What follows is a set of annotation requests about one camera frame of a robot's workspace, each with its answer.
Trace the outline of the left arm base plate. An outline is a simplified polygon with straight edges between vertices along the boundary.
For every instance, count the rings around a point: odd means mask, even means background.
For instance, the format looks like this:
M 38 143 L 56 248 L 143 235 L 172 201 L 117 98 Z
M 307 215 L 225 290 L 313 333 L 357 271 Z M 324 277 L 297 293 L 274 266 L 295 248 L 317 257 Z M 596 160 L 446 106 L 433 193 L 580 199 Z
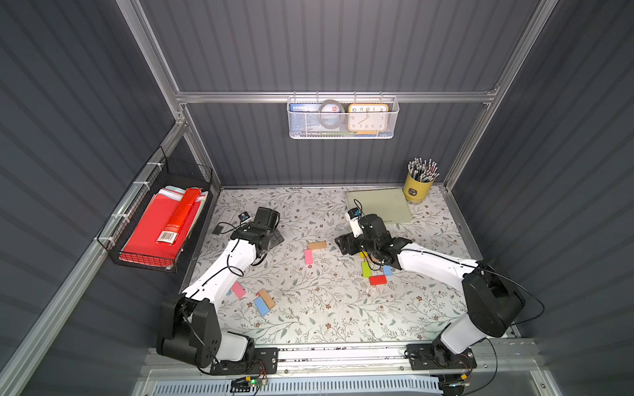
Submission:
M 275 347 L 252 348 L 241 361 L 221 361 L 213 363 L 210 373 L 213 376 L 255 376 L 277 373 L 279 349 Z

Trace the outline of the green block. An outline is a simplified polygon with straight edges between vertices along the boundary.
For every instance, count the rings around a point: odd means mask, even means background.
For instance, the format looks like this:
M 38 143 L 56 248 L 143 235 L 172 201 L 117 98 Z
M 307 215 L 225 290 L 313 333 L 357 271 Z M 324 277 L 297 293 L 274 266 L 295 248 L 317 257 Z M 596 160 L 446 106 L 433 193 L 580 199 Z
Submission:
M 369 267 L 369 264 L 367 262 L 362 263 L 362 274 L 363 278 L 372 277 L 372 269 Z

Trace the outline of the red block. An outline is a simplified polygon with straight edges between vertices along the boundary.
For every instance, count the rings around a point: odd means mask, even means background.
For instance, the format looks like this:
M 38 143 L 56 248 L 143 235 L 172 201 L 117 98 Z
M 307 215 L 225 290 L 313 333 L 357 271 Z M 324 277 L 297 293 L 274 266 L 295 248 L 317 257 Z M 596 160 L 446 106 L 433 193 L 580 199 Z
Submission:
M 388 283 L 387 277 L 385 275 L 380 276 L 372 276 L 368 278 L 370 285 L 378 286 L 378 285 L 386 285 Z

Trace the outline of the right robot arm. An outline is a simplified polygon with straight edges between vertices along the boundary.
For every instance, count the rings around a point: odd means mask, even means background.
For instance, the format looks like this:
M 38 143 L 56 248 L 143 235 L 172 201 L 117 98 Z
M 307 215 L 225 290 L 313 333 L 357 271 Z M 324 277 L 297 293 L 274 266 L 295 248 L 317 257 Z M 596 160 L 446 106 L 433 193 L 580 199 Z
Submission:
M 462 293 L 467 311 L 447 325 L 432 343 L 434 358 L 446 366 L 486 338 L 500 338 L 526 305 L 518 285 L 489 265 L 452 257 L 394 238 L 377 214 L 353 208 L 346 212 L 351 232 L 335 239 L 341 254 L 362 252 L 379 267 L 414 272 Z

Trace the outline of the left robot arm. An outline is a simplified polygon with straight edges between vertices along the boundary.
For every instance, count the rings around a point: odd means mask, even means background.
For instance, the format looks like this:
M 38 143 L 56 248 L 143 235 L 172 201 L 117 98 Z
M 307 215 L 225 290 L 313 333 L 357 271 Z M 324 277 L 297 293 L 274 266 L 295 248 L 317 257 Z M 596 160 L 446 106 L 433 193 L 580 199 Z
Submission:
M 212 375 L 226 364 L 255 365 L 254 340 L 221 329 L 218 310 L 237 280 L 266 257 L 280 214 L 259 207 L 254 219 L 236 226 L 225 250 L 190 286 L 161 305 L 156 351 Z

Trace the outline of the pink block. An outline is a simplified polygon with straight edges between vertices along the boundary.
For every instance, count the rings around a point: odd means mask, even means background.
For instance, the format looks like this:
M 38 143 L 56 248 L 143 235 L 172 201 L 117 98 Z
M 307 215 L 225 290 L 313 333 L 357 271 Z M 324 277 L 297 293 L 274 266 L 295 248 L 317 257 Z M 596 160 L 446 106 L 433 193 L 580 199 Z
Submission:
M 313 251 L 311 249 L 305 250 L 305 265 L 312 266 L 314 264 Z
M 239 282 L 235 282 L 234 285 L 232 285 L 231 291 L 237 299 L 242 299 L 246 296 L 246 292 Z

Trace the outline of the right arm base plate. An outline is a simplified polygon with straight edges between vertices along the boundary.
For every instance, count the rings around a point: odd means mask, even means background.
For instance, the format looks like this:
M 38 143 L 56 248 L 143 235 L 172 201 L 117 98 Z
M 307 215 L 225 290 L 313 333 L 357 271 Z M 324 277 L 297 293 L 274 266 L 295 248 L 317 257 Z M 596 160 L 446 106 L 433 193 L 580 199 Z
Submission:
M 411 343 L 405 347 L 405 359 L 413 371 L 460 370 L 472 371 L 477 363 L 472 350 L 454 354 L 445 346 L 436 343 Z

